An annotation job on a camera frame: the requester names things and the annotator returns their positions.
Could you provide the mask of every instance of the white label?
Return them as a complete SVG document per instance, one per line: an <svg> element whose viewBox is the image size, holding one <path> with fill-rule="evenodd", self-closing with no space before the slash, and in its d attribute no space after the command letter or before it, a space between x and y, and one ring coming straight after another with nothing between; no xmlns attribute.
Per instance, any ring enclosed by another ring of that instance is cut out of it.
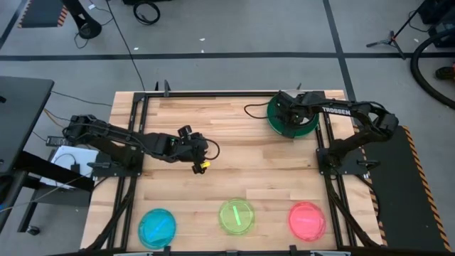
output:
<svg viewBox="0 0 455 256"><path fill-rule="evenodd" d="M343 115L348 115L350 116L350 111L349 110L339 110L339 109L334 109L331 107L322 107L322 110L327 113L334 113L334 114L343 114Z"/></svg>

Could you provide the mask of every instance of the tripod stand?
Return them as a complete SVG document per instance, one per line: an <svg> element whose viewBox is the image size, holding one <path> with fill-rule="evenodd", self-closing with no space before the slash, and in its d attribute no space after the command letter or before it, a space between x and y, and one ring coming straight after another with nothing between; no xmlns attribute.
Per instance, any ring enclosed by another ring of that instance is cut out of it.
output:
<svg viewBox="0 0 455 256"><path fill-rule="evenodd" d="M406 60L406 57L405 57L405 54L403 53L403 51L401 50L400 46L398 45L397 43L397 36L401 33L401 31L403 31L403 29L405 29L405 27L407 26L407 24L410 23L410 21L412 20L412 18L414 18L414 16L416 16L416 14L422 9L425 7L424 5L425 1L423 1L419 8L417 8L417 10L415 10L415 12L406 20L406 22L403 24L403 26L401 26L401 28L398 30L397 33L395 33L394 31L391 31L389 32L389 37L385 40L381 40L381 41L378 41L378 42L374 42L374 43L369 43L367 44L367 47L373 47L373 46L377 46L377 45L387 45L387 46L392 46L392 47L395 47L397 50L398 50L398 53L401 55L401 58L403 60Z"/></svg>

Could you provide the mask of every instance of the black desk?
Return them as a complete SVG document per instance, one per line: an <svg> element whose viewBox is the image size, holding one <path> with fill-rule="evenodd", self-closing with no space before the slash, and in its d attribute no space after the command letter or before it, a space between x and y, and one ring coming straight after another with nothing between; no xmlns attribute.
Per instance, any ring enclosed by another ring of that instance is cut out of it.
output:
<svg viewBox="0 0 455 256"><path fill-rule="evenodd" d="M0 176L7 177L10 185L3 208L14 205L22 186L38 189L39 180L28 176L28 173L61 183L80 177L80 174L23 151L53 85L52 80L0 76L0 96L3 97L0 101ZM91 191L93 184L92 179L80 177L71 186ZM31 203L29 207L34 208L36 204ZM0 213L0 232L10 212L5 210Z"/></svg>

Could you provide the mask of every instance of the yellow object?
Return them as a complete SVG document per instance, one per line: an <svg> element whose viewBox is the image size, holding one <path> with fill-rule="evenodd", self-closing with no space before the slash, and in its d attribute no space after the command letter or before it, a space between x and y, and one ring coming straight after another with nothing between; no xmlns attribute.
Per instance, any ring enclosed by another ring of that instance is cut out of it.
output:
<svg viewBox="0 0 455 256"><path fill-rule="evenodd" d="M210 166L210 162L203 162L202 164L200 164L200 167L202 167L202 168L209 167L209 166Z"/></svg>

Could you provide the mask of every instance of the green petri dish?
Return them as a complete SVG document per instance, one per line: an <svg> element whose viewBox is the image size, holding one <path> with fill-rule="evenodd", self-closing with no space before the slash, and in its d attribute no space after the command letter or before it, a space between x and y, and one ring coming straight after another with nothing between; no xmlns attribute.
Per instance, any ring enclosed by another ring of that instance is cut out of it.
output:
<svg viewBox="0 0 455 256"><path fill-rule="evenodd" d="M255 224L255 210L246 200L234 198L221 205L218 220L228 234L244 235Z"/></svg>
<svg viewBox="0 0 455 256"><path fill-rule="evenodd" d="M312 131L315 130L315 128L318 126L319 123L319 115L315 114L312 118L310 118L307 122L304 124L299 125L295 129L293 129L290 133L284 134L285 126L282 121L279 119L275 118L278 113L278 109L276 106L277 103L277 97L274 96L269 104L267 105L267 121L269 122L270 126L274 131L276 131L278 134L289 137L289 138L302 138L306 136L307 134L311 133Z"/></svg>

